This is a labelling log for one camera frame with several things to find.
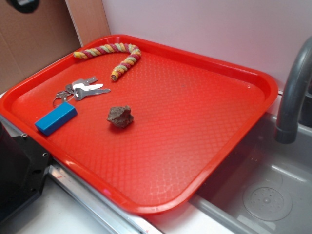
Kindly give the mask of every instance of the brown rock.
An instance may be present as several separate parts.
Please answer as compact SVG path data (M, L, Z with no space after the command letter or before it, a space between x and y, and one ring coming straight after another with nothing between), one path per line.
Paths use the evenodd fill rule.
M125 128L133 121L131 108L129 106L115 106L110 109L107 121L119 128Z

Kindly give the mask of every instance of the rope toy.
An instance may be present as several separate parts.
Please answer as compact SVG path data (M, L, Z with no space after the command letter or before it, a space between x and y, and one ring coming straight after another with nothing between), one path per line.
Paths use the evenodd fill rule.
M131 66L140 60L141 51L136 45L126 43L106 44L92 49L74 52L74 57L79 59L90 59L98 55L105 55L115 52L130 53L130 55L124 61L122 61L117 67L113 69L111 79L116 81L122 74L130 69Z

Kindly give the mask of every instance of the plastic tray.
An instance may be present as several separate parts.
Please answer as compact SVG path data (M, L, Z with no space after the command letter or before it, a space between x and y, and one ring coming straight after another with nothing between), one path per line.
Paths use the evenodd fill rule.
M273 103L277 85L259 71L125 35L80 50L120 42L142 58L117 82L110 73L128 54L70 54L9 90L0 112L120 207L159 213L192 196ZM112 91L71 100L78 115L41 134L34 123L53 110L56 93L92 76ZM118 129L106 119L125 105L134 122Z

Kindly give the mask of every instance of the sink basin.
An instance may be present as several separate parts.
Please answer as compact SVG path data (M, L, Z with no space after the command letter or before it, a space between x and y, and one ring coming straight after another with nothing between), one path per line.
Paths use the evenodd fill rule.
M196 192L236 233L311 233L312 131L280 144L275 120L265 114Z

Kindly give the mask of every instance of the sink drain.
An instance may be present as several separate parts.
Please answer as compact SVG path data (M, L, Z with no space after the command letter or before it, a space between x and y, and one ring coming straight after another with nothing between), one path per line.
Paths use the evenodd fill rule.
M292 209L292 199L288 192L279 187L272 182L249 186L243 196L248 212L265 221L276 221L286 217Z

